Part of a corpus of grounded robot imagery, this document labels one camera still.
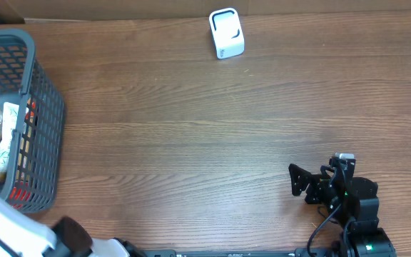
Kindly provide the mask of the white cream tube brown cap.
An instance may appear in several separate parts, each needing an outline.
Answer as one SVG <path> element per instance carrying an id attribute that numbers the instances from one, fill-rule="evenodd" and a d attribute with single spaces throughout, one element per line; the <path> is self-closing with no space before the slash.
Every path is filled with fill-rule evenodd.
<path id="1" fill-rule="evenodd" d="M 19 105 L 10 102 L 4 102 L 2 109 L 1 122 L 1 140 L 0 140 L 0 182 L 6 178 L 6 172 L 9 166 L 9 157 L 12 132 L 16 128 L 19 114 Z"/>

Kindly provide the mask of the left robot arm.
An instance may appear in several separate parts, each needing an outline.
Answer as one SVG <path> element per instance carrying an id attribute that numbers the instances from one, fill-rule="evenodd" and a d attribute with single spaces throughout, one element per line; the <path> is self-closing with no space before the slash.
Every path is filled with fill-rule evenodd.
<path id="1" fill-rule="evenodd" d="M 120 239 L 92 238 L 75 220 L 61 218 L 53 227 L 20 213 L 0 198 L 0 256 L 145 256 Z"/>

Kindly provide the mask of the orange spaghetti pack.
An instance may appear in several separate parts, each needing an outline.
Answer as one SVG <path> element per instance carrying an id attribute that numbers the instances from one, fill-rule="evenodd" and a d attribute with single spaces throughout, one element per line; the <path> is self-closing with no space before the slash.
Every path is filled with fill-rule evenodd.
<path id="1" fill-rule="evenodd" d="M 20 150 L 21 153 L 19 153 L 19 160 L 17 162 L 18 168 L 16 171 L 16 176 L 15 176 L 15 184 L 12 189 L 12 192 L 9 196 L 10 200 L 15 200 L 15 201 L 29 201 L 31 197 L 31 192 L 27 191 L 27 188 L 30 184 L 29 180 L 30 175 L 26 174 L 26 171 L 31 168 L 31 164 L 28 161 L 27 153 L 29 152 L 30 148 L 30 139 L 33 138 L 32 136 L 33 129 L 30 125 L 27 123 L 24 124 L 24 132 L 21 137 L 21 146 Z"/>

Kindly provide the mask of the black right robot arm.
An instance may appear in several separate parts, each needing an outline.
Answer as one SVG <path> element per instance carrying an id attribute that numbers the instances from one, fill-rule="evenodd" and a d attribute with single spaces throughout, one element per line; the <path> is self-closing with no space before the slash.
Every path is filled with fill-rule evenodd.
<path id="1" fill-rule="evenodd" d="M 324 208 L 328 214 L 312 232 L 306 247 L 298 256 L 396 256 L 396 250 L 379 227 L 378 184 L 370 179 L 355 177 L 356 158 L 351 153 L 336 153 L 328 165 L 313 174 L 294 163 L 288 167 L 292 194 L 306 193 L 305 202 Z M 313 239 L 327 223 L 342 228 L 340 238 L 330 248 L 315 250 Z"/>

